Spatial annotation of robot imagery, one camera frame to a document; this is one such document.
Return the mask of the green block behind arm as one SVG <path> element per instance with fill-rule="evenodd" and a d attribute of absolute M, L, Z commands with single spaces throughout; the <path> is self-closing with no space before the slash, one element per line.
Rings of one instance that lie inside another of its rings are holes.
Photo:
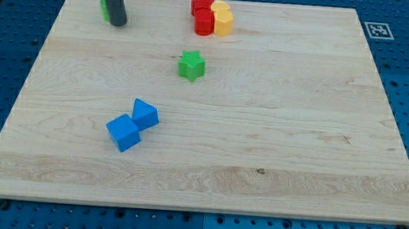
<path fill-rule="evenodd" d="M 107 5 L 106 5 L 106 1 L 105 0 L 100 0 L 100 7 L 102 10 L 102 16 L 104 18 L 105 22 L 109 22 L 109 15 L 108 15 L 108 10 L 107 10 Z"/>

